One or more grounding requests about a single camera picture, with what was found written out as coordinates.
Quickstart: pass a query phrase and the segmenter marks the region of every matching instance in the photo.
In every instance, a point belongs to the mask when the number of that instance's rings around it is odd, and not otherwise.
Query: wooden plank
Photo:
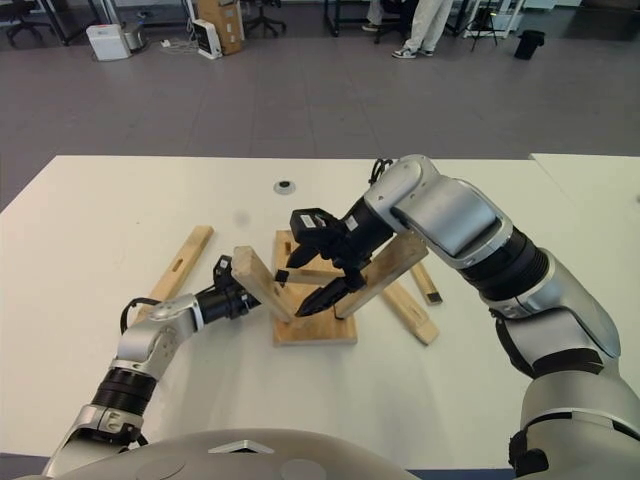
[[[393,282],[382,291],[382,298],[387,305],[398,315],[402,323],[413,335],[425,345],[433,342],[440,331],[431,321],[427,312],[414,300],[414,298],[400,285],[399,281]]]
[[[209,225],[197,225],[193,228],[176,256],[171,260],[167,270],[151,290],[149,298],[164,302],[178,294],[187,275],[189,275],[198,258],[200,258],[200,254],[207,242],[209,242],[211,235],[213,235],[213,228]],[[151,308],[149,305],[140,307],[133,323],[143,320]]]
[[[274,282],[271,272],[253,248],[242,246],[234,249],[231,275],[283,322],[289,323],[295,319],[295,304],[287,292]]]
[[[324,286],[342,275],[342,272],[338,270],[330,272],[327,270],[310,270],[308,268],[279,268],[276,272],[276,282]]]
[[[442,296],[431,279],[425,266],[420,262],[411,267],[411,275],[418,284],[418,288],[427,302],[427,305],[438,305],[442,303]]]
[[[427,247],[414,233],[407,231],[397,235],[362,270],[367,286],[336,303],[336,317],[345,318],[353,315],[356,310],[422,260],[427,253]]]
[[[275,268],[284,269],[291,252],[297,247],[290,231],[276,232]],[[341,275],[328,260],[314,258],[308,264],[308,269],[314,272],[331,272]],[[302,285],[287,282],[284,290],[288,297],[299,306],[302,301],[315,289],[317,285]],[[326,345],[326,344],[354,344],[358,341],[356,323],[353,316],[338,320],[333,309],[304,318],[296,318],[291,323],[282,322],[278,316],[273,317],[273,342],[275,345]]]

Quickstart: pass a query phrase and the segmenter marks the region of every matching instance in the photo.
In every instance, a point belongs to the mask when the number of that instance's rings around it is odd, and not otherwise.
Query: person's leg
[[[380,0],[371,0],[371,2],[369,2],[369,11],[367,12],[367,20],[369,20],[369,23],[372,25],[381,25],[383,14],[384,11],[382,10]]]
[[[418,2],[416,13],[413,14],[413,22],[411,23],[411,37],[404,42],[402,50],[409,50],[413,53],[418,51],[429,30],[429,25],[431,25],[443,1],[445,0],[420,0]]]
[[[444,27],[447,24],[447,19],[449,18],[449,13],[451,13],[451,7],[453,6],[453,0],[444,0],[435,16],[433,17],[433,21],[427,30],[427,34],[422,41],[422,51],[423,52],[433,52],[436,49],[436,44],[440,37],[442,36],[442,32],[444,32]]]

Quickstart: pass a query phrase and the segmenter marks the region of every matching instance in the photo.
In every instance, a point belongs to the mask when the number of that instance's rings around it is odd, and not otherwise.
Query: white device
[[[196,34],[198,53],[200,55],[211,60],[222,56],[222,47],[213,23],[201,19],[195,20],[193,22],[193,31]]]
[[[87,28],[87,37],[101,62],[129,58],[131,50],[122,33],[120,25],[91,25]]]

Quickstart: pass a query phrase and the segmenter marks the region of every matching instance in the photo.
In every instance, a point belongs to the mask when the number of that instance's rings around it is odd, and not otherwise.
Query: person
[[[369,11],[367,12],[367,20],[369,23],[365,23],[362,26],[362,29],[365,32],[377,32],[382,25],[382,16],[384,15],[384,10],[382,9],[382,4],[380,0],[371,0],[369,2]]]
[[[420,0],[413,14],[411,37],[392,55],[402,59],[416,58],[417,54],[432,57],[452,6],[453,0]]]

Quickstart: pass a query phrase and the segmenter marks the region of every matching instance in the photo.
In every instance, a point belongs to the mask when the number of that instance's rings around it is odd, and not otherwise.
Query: tripod
[[[480,37],[483,36],[482,35],[483,32],[491,32],[491,35],[493,35],[493,42],[496,44],[496,47],[498,46],[498,37],[496,36],[496,29],[494,28],[494,25],[493,25],[494,16],[495,16],[495,13],[493,12],[493,10],[491,10],[491,2],[489,2],[485,8],[479,8],[476,16],[472,18],[469,21],[469,23],[467,23],[465,27],[462,29],[463,31],[468,30],[469,27],[475,23],[476,33],[475,35],[472,35],[473,37],[473,45],[471,46],[472,52],[476,49],[476,43],[478,43],[478,40],[480,39]]]
[[[282,5],[280,3],[280,0],[272,0],[270,3],[275,4],[278,7]],[[285,33],[287,31],[286,23],[280,20],[274,20],[273,18],[269,18],[264,14],[264,2],[258,0],[256,2],[256,5],[258,6],[258,12],[259,12],[258,16],[256,18],[252,18],[251,20],[247,20],[246,22],[244,22],[244,29],[246,33],[249,33],[252,30],[255,30],[260,25],[262,25],[263,35],[265,36],[267,34],[267,29],[269,29],[271,33],[273,33],[274,37],[278,36],[278,31],[273,27],[273,25],[280,25],[280,28],[282,29],[282,33]]]

